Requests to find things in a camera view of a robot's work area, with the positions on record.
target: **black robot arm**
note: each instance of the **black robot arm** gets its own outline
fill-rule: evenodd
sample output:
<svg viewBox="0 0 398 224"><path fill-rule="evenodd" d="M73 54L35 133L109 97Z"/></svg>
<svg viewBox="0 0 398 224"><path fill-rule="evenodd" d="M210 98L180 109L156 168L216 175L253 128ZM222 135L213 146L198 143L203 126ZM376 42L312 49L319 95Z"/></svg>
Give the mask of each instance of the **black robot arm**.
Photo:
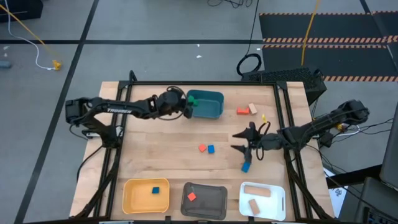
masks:
<svg viewBox="0 0 398 224"><path fill-rule="evenodd" d="M124 102L105 100L100 97L79 98L65 102L66 121L71 125L83 125L90 132L97 133L104 147L118 147L120 139L116 129L98 121L94 116L99 113L131 114L140 119L155 119L172 113L183 113L184 117L192 117L192 104L187 102L184 92L170 86L161 95L153 95L144 100Z"/></svg>
<svg viewBox="0 0 398 224"><path fill-rule="evenodd" d="M278 130L281 136L281 147L286 149L301 150L313 136L322 134L325 131L334 128L337 124L346 123L348 125L357 125L368 120L369 110L364 107L362 102L350 100L329 114L321 116L316 120L304 124L303 126L294 126Z"/></svg>

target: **yellow tray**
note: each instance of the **yellow tray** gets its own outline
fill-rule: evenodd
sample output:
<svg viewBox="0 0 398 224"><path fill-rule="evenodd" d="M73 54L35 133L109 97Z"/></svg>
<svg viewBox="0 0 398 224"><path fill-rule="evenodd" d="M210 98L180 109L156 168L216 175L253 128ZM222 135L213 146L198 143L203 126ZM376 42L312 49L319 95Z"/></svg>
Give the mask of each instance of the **yellow tray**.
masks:
<svg viewBox="0 0 398 224"><path fill-rule="evenodd" d="M159 187L158 194L152 188ZM166 212L170 203L170 184L166 178L130 179L124 184L123 212Z"/></svg>

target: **red block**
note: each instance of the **red block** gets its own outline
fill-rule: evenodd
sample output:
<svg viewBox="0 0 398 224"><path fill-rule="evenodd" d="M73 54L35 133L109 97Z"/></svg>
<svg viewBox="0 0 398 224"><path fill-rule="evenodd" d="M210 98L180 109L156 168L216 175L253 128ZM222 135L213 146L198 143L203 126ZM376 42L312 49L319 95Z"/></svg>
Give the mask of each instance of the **red block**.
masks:
<svg viewBox="0 0 398 224"><path fill-rule="evenodd" d="M241 108L237 108L237 109L236 109L236 114L240 114L240 115L247 115L247 114L250 114L250 109L249 109L249 108L246 108L246 109L244 110L244 109L241 109Z"/></svg>
<svg viewBox="0 0 398 224"><path fill-rule="evenodd" d="M204 151L206 150L206 146L205 146L204 144L201 144L201 145L199 146L199 150L200 150L201 152L204 152Z"/></svg>
<svg viewBox="0 0 398 224"><path fill-rule="evenodd" d="M190 201L193 201L196 197L197 197L197 196L196 196L193 192L191 192L190 194L188 194L188 199L189 199Z"/></svg>

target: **black cable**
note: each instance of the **black cable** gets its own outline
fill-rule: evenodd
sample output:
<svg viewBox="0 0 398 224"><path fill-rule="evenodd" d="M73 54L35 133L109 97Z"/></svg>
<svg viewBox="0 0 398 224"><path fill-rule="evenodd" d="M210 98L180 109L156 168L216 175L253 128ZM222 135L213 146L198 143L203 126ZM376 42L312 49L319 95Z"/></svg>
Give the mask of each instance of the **black cable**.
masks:
<svg viewBox="0 0 398 224"><path fill-rule="evenodd" d="M307 145L307 146L309 146L309 147L311 147L312 149L314 149L314 150L316 150L316 151L319 152L319 155L321 156L321 159L324 159L325 162L327 162L327 163L329 164L329 166L330 166L331 170L333 171L333 173L336 174L336 171L334 170L334 167L339 168L339 169L342 170L344 173L348 173L348 172L345 171L343 168L338 167L338 166L332 164L332 163L330 162L330 160L329 160L325 155L323 155L322 152L321 152L319 149L316 149L315 147L310 146L310 145ZM359 194L361 194L361 191L360 191L360 190L356 189L356 188L353 187L353 186L350 186L350 187L352 187L355 191L357 191Z"/></svg>
<svg viewBox="0 0 398 224"><path fill-rule="evenodd" d="M311 111L311 118L313 118L313 116L315 115L315 110L317 108L318 100L319 100L319 98L317 98L317 100L315 101L315 103L313 105L313 108L312 108L312 111Z"/></svg>
<svg viewBox="0 0 398 224"><path fill-rule="evenodd" d="M74 135L74 136L76 136L76 137L78 137L78 138L84 139L84 140L86 140L86 141L88 140L87 138L84 138L83 136L80 136L80 135L74 133L74 132L72 131L72 127L73 127L73 124L71 124L71 125L69 126L69 132L70 132L72 135Z"/></svg>
<svg viewBox="0 0 398 224"><path fill-rule="evenodd" d="M372 135L372 134L379 134L379 133L383 133L383 132L387 132L387 131L391 131L391 129L383 130L383 131L378 131L378 132L375 132L375 133L366 133L366 132L364 132L364 131L359 131L359 132L360 132L360 133L363 133L363 134Z"/></svg>
<svg viewBox="0 0 398 224"><path fill-rule="evenodd" d="M91 153L79 166L79 169L77 169L77 175L76 175L76 182L79 180L79 175L80 175L80 170L83 167L83 165L91 158L93 157L101 148L103 145L101 145L99 148L97 148L93 153Z"/></svg>
<svg viewBox="0 0 398 224"><path fill-rule="evenodd" d="M244 57L238 62L238 65L236 66L236 72L238 73L238 75L243 76L242 72L241 72L241 65L242 63L248 59L249 57L255 57L257 58L257 66L251 71L251 72L256 72L260 69L261 67L261 57L259 54L248 54L250 51L250 46L251 46L251 41L253 38L253 30L254 30L254 25L256 23L256 17L257 17L257 9L259 7L259 1L257 0L257 4L256 4L256 10L254 11L254 19L253 19L253 25L251 27L251 33L250 33L250 41L249 41L249 47L248 47L248 51L246 52L246 54L244 55Z"/></svg>
<svg viewBox="0 0 398 224"><path fill-rule="evenodd" d="M232 7L234 9L239 8L240 6L243 5L244 0L239 0L239 2L234 2L232 0L218 0L218 2L216 4L210 4L210 2L212 2L212 0L207 0L207 5L211 6L211 7L215 7L215 6L219 6L221 3L223 2L229 2L231 3ZM251 4L253 3L253 0L246 0L246 3L244 4L246 7L250 7Z"/></svg>
<svg viewBox="0 0 398 224"><path fill-rule="evenodd" d="M251 46L251 41L252 41L252 38L253 38L253 31L254 31L254 25L255 25L255 23L256 23L257 9L258 9L258 7L259 7L259 1L260 1L260 0L257 0L256 10L254 11L253 25L252 25L252 27L251 27L249 47L248 47L248 51L246 52L246 55L249 53L250 46Z"/></svg>
<svg viewBox="0 0 398 224"><path fill-rule="evenodd" d="M267 125L267 128L266 128L266 130L264 131L264 134L263 134L263 135L266 135L266 134L268 133L268 130L269 130L269 128L271 127L271 122L269 122L269 121L267 121L266 123L264 123L264 124L262 124L262 125L260 126L260 128L259 128L259 134L261 134L261 129L262 129L266 124L268 124L268 125ZM256 156L257 156L257 159L258 159L259 161L261 161L261 160L264 158L264 150L262 150L262 149L260 148L260 143L261 143L261 142L259 142L259 143L257 144L257 147L256 147Z"/></svg>
<svg viewBox="0 0 398 224"><path fill-rule="evenodd" d="M170 89L171 88L176 88L178 91L180 91L181 93L182 93L182 95L184 96L184 98L185 98L185 106L184 106L184 109L183 109L183 111L178 115L178 116L176 116L175 118L161 118L161 117L158 117L158 119L161 119L161 120L163 120L163 121L173 121L173 120L175 120L175 119L179 119L183 114L184 114L184 111L185 111L185 109L187 109L187 105L188 105L188 98L187 98L187 95L185 94L185 92L184 91L182 91L182 89L180 88L180 87L177 87L177 86L169 86L169 87L167 87L167 91L170 91Z"/></svg>
<svg viewBox="0 0 398 224"><path fill-rule="evenodd" d="M333 183L335 183L338 187L344 188L344 187L341 186L339 183L337 183L335 180L333 180L327 173L325 173L325 175L326 175L327 177L329 177L329 179L330 179ZM350 193L351 195L353 195L354 197L356 197L356 198L357 198L358 200L360 200L361 202L363 202L363 203L365 203L366 205L368 205L369 207L375 209L377 212L381 213L381 214L384 215L385 217L387 217L387 218L393 220L394 222L398 222L398 219L396 219L396 218L394 218L394 217L388 215L388 214L385 213L385 212L380 211L380 210L377 209L375 206L371 205L369 202L367 202L367 201L361 199L361 198L358 197L356 194L352 193L352 191L350 191L350 190L348 190L348 189L346 189L346 191L349 192L349 193Z"/></svg>
<svg viewBox="0 0 398 224"><path fill-rule="evenodd" d="M123 129L120 130L119 134L118 134L118 138L120 138L120 136L122 135L122 133L124 132ZM80 170L83 167L83 165L91 158L93 157L101 148L103 147L103 145L101 145L99 148L97 148L93 153L91 153L79 166L78 170L77 170L77 175L76 175L76 182L79 180L79 175L80 175Z"/></svg>
<svg viewBox="0 0 398 224"><path fill-rule="evenodd" d="M297 158L297 156L294 156L294 158L290 162L293 162L294 160L296 160L296 158Z"/></svg>
<svg viewBox="0 0 398 224"><path fill-rule="evenodd" d="M390 121L391 121L392 119L393 119L393 118L390 118L390 119L388 119L388 120L385 121L385 122L381 122L381 123L377 123L377 124L372 124L372 125L369 125L369 126L359 127L359 128L360 128L360 131L359 131L358 133L353 134L353 135L350 135L350 136L347 136L347 137L345 137L345 138L343 138L343 139L340 139L340 140L333 141L332 144L335 143L335 142L344 141L345 139L348 139L348 138L350 138L350 137L352 137L352 136L355 136L355 135L357 135L357 134L359 134L359 133L364 133L364 131L368 130L369 128L376 127L376 126L379 126L379 125L382 125L382 124L390 124ZM383 130L383 131L378 131L378 132L376 132L376 133L364 133L364 134L369 134L369 135L370 135L370 134L379 134L379 133L383 133L383 132L387 132L387 131L390 131L390 129L388 129L388 130Z"/></svg>

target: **gray floor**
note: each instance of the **gray floor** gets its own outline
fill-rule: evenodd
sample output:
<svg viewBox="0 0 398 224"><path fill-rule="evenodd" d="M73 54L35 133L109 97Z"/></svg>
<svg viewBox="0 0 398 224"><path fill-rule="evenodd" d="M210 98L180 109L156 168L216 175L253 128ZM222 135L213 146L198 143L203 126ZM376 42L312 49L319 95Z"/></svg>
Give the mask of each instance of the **gray floor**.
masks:
<svg viewBox="0 0 398 224"><path fill-rule="evenodd" d="M78 40L93 0L44 0L41 19L26 21L42 39ZM261 0L259 12L312 12L316 0ZM398 10L395 0L367 0L372 11ZM255 3L233 9L223 3L209 7L206 0L100 0L88 39L248 39ZM359 0L323 0L319 12L363 12ZM19 24L12 31L29 37ZM260 39L258 25L254 38ZM0 24L0 39L11 39L6 24ZM51 46L62 56L59 72L39 69L31 45L0 45L0 58L10 60L10 70L0 70L0 217L12 223L32 173L53 116L76 45ZM257 52L253 45L251 52ZM126 79L134 69L140 80L239 80L235 66L247 45L85 45L67 99L96 96L102 81ZM39 63L51 66L53 58L41 48ZM253 67L247 62L244 67ZM323 114L350 100L362 100L371 110L367 124L392 117L398 95L397 83L326 84L315 114ZM388 129L388 125L373 131ZM387 133L357 135L323 149L332 163L347 171L379 164ZM85 142L68 132L60 115L43 171L32 197L25 222L66 218L69 214L75 175ZM343 219L355 211L350 198L343 206Z"/></svg>

